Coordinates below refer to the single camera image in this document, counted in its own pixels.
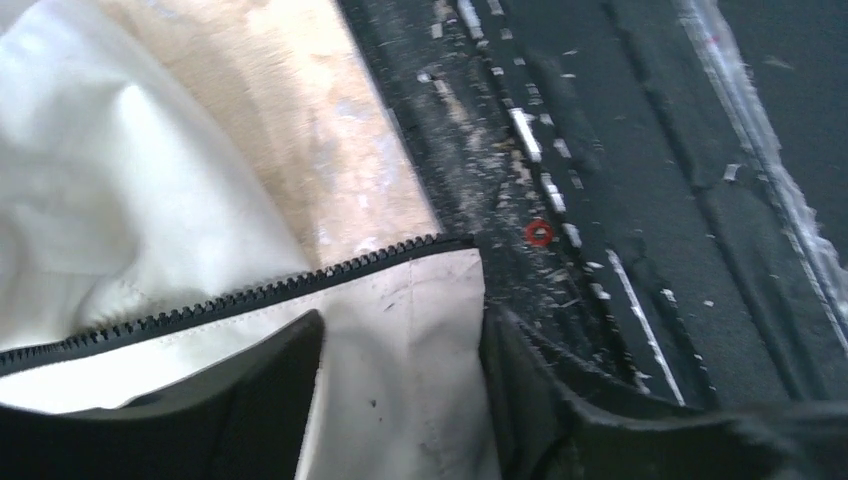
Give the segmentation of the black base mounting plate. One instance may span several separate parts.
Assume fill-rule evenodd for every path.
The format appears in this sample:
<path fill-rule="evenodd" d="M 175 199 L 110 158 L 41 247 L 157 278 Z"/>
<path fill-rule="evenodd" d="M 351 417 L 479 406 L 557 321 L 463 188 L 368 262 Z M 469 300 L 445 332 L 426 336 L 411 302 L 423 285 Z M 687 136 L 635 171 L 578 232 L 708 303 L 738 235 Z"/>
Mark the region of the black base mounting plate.
<path fill-rule="evenodd" d="M 844 317 L 673 2 L 341 9 L 495 302 L 673 404 L 846 398 Z"/>

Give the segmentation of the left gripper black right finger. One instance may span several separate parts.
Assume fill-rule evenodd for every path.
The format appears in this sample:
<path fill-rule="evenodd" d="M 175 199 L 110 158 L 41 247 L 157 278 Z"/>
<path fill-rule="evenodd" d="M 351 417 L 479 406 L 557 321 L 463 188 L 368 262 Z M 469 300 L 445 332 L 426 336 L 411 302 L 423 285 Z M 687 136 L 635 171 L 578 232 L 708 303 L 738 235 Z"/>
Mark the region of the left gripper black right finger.
<path fill-rule="evenodd" d="M 843 479 L 847 405 L 728 410 L 640 392 L 544 339 L 502 306 L 480 343 L 506 479 Z"/>

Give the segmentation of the beige jacket with black lining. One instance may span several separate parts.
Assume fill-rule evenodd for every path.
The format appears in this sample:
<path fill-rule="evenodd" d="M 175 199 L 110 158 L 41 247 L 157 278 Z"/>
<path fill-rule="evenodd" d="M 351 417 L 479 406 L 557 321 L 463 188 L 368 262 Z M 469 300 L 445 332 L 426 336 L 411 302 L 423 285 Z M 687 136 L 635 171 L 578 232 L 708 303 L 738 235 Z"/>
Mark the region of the beige jacket with black lining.
<path fill-rule="evenodd" d="M 1 5 L 1 410 L 116 410 L 310 310 L 292 479 L 497 479 L 480 253 L 415 237 L 311 271 L 218 125 L 80 1 Z"/>

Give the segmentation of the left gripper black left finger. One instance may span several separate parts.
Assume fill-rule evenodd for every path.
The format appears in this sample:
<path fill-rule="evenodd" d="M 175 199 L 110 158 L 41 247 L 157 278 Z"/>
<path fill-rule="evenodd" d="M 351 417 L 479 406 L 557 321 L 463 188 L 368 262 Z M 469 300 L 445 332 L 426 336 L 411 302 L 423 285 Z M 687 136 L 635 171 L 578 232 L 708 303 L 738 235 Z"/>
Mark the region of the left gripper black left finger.
<path fill-rule="evenodd" d="M 1 410 L 4 479 L 292 479 L 323 347 L 315 310 L 116 410 Z"/>

